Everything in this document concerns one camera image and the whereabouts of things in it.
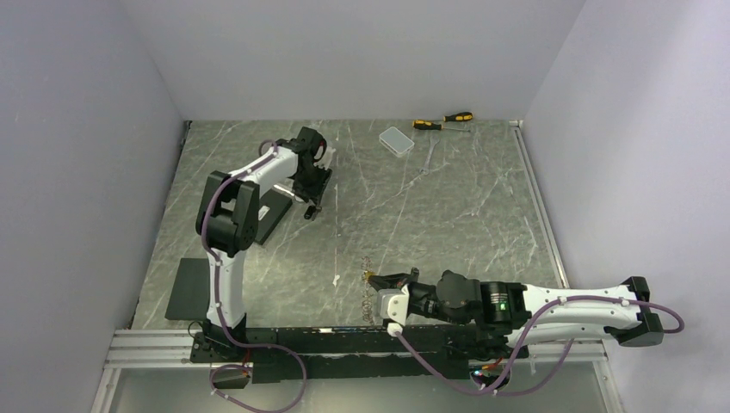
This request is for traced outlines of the black key fob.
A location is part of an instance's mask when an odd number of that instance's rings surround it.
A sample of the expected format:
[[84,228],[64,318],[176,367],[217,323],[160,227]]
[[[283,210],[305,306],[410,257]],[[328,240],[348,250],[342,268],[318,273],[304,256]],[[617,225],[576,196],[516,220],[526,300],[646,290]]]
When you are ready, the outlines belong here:
[[321,211],[320,207],[309,206],[305,211],[304,219],[315,220],[320,211]]

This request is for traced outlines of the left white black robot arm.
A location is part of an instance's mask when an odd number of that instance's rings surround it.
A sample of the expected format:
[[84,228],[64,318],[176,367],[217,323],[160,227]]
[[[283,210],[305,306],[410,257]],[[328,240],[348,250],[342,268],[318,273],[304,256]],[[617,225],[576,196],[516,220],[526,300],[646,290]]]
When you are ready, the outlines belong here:
[[307,204],[305,219],[315,219],[332,175],[323,164],[329,154],[324,136],[302,127],[293,139],[263,142],[262,152],[253,162],[208,176],[195,223],[209,266],[204,332],[225,361],[240,359],[248,346],[244,261],[255,242],[262,196],[289,179],[294,196]]

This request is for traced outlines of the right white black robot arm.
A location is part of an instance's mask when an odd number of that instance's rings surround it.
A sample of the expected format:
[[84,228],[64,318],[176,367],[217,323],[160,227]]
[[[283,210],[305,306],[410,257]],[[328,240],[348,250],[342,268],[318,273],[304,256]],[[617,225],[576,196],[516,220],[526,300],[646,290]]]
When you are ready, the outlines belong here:
[[651,347],[662,343],[666,333],[643,277],[614,287],[556,289],[476,280],[450,270],[434,285],[419,282],[418,276],[413,268],[367,277],[391,335],[402,331],[411,315],[472,324],[476,349],[494,357],[506,347],[568,339],[613,339],[623,347]]

